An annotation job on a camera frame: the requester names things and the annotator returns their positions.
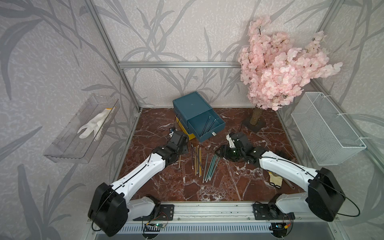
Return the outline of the teal pull-out drawer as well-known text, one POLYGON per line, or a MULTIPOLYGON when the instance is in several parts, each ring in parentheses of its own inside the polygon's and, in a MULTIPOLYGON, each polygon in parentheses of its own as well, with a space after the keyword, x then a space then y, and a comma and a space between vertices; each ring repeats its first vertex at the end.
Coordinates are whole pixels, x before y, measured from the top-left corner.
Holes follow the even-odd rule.
POLYGON ((211 109, 187 120, 188 129, 202 143, 224 130, 226 123, 211 109))

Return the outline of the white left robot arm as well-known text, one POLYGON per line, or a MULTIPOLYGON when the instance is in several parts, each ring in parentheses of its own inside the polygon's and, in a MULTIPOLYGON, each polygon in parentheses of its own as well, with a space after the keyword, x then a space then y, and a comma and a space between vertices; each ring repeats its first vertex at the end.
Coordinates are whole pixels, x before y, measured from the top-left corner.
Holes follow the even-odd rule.
POLYGON ((127 221, 150 216, 156 201, 150 197, 132 200, 136 192, 153 176, 188 153, 189 137, 175 131, 164 146, 156 147, 134 170, 111 183, 100 184, 94 193, 88 218, 108 237, 116 235, 127 221))

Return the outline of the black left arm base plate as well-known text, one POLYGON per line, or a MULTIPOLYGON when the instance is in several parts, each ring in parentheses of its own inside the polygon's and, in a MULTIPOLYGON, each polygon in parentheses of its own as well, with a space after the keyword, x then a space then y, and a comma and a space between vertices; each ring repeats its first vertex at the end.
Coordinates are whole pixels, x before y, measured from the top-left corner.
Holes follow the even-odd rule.
POLYGON ((157 204, 148 216, 134 219, 134 221, 172 221, 175 213, 175 205, 157 204))

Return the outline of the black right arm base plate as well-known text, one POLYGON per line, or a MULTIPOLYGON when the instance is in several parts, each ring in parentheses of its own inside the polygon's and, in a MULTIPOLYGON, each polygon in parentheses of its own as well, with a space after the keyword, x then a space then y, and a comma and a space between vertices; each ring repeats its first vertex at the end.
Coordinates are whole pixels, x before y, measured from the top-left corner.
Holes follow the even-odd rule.
POLYGON ((255 202, 253 205, 253 213, 255 220, 265 220, 265 221, 290 221, 295 220, 296 217, 294 213, 284 214, 281 212, 275 204, 263 204, 261 202, 255 202))

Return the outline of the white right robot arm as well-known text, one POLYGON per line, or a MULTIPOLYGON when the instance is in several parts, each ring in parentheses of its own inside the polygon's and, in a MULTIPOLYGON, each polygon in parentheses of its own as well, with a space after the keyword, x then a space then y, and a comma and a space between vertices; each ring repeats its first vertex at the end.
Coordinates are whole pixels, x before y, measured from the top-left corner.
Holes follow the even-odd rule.
POLYGON ((255 147, 244 133, 230 133, 227 141, 215 150, 216 155, 228 161, 252 164, 303 189, 301 194, 277 194, 267 204, 261 204, 271 219, 291 213, 311 213, 326 222, 336 218, 346 196, 330 170, 304 167, 263 147, 255 147))

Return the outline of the dark grey pencil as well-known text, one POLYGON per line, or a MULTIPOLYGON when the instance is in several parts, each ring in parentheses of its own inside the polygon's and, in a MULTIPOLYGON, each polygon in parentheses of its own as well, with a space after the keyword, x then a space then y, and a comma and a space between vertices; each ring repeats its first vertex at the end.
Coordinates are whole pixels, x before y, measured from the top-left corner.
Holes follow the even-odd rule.
POLYGON ((203 134, 204 134, 204 132, 205 132, 205 130, 206 130, 206 128, 207 128, 207 125, 208 125, 208 123, 209 123, 209 121, 210 121, 210 118, 211 118, 211 116, 208 116, 208 119, 207 119, 207 121, 206 121, 206 123, 205 123, 205 125, 204 125, 204 128, 203 128, 203 130, 202 130, 202 132, 201 132, 201 134, 200 134, 200 137, 203 136, 203 134))
POLYGON ((207 133, 211 130, 211 128, 213 127, 213 125, 215 124, 216 122, 216 119, 214 119, 214 121, 211 123, 211 125, 209 126, 208 130, 207 130, 207 133))

